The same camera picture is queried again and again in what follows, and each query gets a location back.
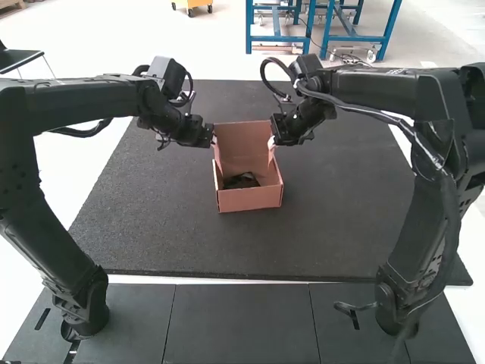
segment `metal rack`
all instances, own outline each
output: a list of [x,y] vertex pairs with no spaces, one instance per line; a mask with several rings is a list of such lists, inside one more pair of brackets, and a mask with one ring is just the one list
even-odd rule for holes
[[[290,42],[290,43],[302,43],[302,53],[307,54],[310,49],[311,29],[313,28],[314,12],[315,12],[316,0],[310,0],[310,7],[308,11],[308,25],[306,27],[305,36],[282,36],[280,28],[280,11],[286,11],[287,14],[293,13],[293,24],[298,24],[300,11],[302,8],[302,0],[296,0],[296,4],[293,5],[293,0],[288,1],[288,5],[274,5],[265,3],[254,3],[253,0],[246,0],[246,54],[251,54],[253,48],[258,50],[291,50],[293,47],[281,47],[278,45],[268,46],[256,46],[252,45],[253,42]],[[273,18],[273,36],[253,36],[251,34],[251,25],[254,23],[256,10],[269,10],[272,13]]]
[[[401,3],[402,0],[394,0],[389,19],[387,20],[386,29],[384,30],[384,34],[382,36],[361,36],[355,31],[354,26],[357,25],[360,20],[362,7],[364,6],[364,0],[358,0],[357,5],[344,5],[343,0],[340,0],[339,3],[337,3],[336,0],[328,0],[327,4],[316,5],[317,8],[327,9],[327,15],[325,18],[324,40],[321,46],[320,58],[325,59],[327,57],[327,53],[330,53],[330,60],[333,60],[334,52],[328,52],[329,42],[369,42],[371,43],[371,48],[368,49],[367,61],[382,61],[384,59],[384,55],[386,54],[387,45],[389,44],[389,40],[393,32],[394,23],[396,22],[397,14],[399,13]],[[352,24],[350,23],[347,16],[343,13],[343,10],[346,9],[353,9],[356,11]],[[330,26],[332,24],[332,19],[334,18],[333,13],[335,13],[336,17],[342,23],[343,28],[347,32],[346,36],[330,34]]]
[[[316,14],[315,11],[316,9],[327,9],[327,13],[325,14],[324,37],[321,46],[320,58],[327,58],[327,53],[329,53],[330,61],[332,61],[335,58],[335,51],[338,49],[345,49],[346,52],[353,52],[353,50],[356,49],[364,49],[367,51],[367,61],[370,63],[383,60],[402,3],[402,0],[394,0],[389,18],[387,20],[386,29],[384,30],[382,36],[361,36],[355,30],[355,26],[358,25],[358,22],[360,21],[362,8],[364,7],[364,0],[358,0],[357,5],[346,5],[344,3],[345,0],[328,0],[328,3],[326,4],[318,4],[317,0],[310,0],[308,3],[308,23],[305,36],[282,36],[280,29],[281,11],[284,11],[283,14],[286,12],[287,18],[289,17],[289,14],[293,14],[293,24],[298,24],[302,0],[296,0],[295,4],[293,0],[288,0],[287,5],[282,5],[280,2],[269,2],[269,0],[266,1],[266,3],[258,2],[255,4],[254,0],[246,0],[246,54],[251,54],[253,49],[294,52],[293,43],[301,43],[301,53],[307,54],[310,49],[311,30],[314,24],[314,17]],[[251,25],[254,23],[255,11],[258,10],[271,11],[274,28],[273,36],[253,36],[251,34]],[[344,11],[347,10],[355,12],[352,22],[350,22],[349,16],[344,13]],[[347,33],[346,35],[330,34],[332,20],[335,17],[339,19]],[[289,42],[292,43],[292,45],[254,46],[253,42]],[[329,42],[365,42],[370,43],[370,45],[368,47],[365,47],[364,45],[342,45],[333,48],[332,52],[329,52]]]

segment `box flap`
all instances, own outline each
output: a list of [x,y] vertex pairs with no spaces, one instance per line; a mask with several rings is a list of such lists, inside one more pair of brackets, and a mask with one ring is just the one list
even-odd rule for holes
[[252,172],[265,176],[273,159],[268,148],[271,124],[269,121],[241,121],[216,124],[214,133],[217,142],[214,159],[225,177]]

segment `blue metal frame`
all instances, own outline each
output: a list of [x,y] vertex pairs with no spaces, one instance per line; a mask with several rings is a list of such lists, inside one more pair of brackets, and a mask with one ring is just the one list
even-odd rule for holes
[[[300,11],[302,9],[302,0],[296,0],[293,6],[293,0],[288,1],[288,6],[276,5],[254,5],[253,0],[246,0],[246,54],[252,53],[252,42],[293,42],[303,43],[303,54],[308,54],[310,49],[311,30],[313,28],[315,7],[317,0],[310,0],[308,13],[308,25],[305,36],[282,36],[280,29],[280,10],[292,11],[294,15],[293,24],[298,24]],[[255,10],[271,10],[273,13],[273,36],[252,36],[251,25],[254,23]]]
[[[401,3],[402,0],[394,0],[389,19],[387,20],[386,29],[384,30],[384,34],[382,36],[359,36],[355,31],[353,26],[357,25],[360,20],[364,0],[358,0],[357,5],[344,5],[343,0],[340,0],[339,4],[335,4],[335,0],[328,0],[328,4],[316,5],[316,8],[333,9],[333,11],[327,11],[327,16],[325,18],[324,40],[321,46],[320,58],[325,59],[327,57],[328,42],[376,42],[381,44],[376,59],[378,61],[382,61],[384,59],[384,55],[386,54],[386,49],[387,45],[389,44],[391,34],[393,33],[394,23],[396,22],[397,14],[399,13]],[[356,14],[354,16],[354,21],[352,22],[352,24],[350,24],[349,20],[344,15],[344,9],[356,10]],[[330,35],[330,25],[332,23],[334,12],[342,23],[344,29],[346,30],[346,36]]]

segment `chair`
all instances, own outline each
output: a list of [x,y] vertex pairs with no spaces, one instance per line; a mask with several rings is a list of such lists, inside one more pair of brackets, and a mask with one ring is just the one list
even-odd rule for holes
[[19,67],[37,59],[44,58],[44,62],[47,64],[48,69],[51,71],[52,76],[55,78],[54,72],[52,72],[51,66],[44,57],[42,51],[25,51],[20,49],[7,49],[3,42],[0,40],[0,74],[6,74],[7,72],[17,70],[18,75],[22,78]]

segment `wheel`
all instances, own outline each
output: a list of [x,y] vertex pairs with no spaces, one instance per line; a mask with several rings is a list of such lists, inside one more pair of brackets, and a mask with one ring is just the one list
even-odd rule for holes
[[369,49],[367,51],[367,62],[368,63],[374,63],[376,61],[376,54],[372,49]]

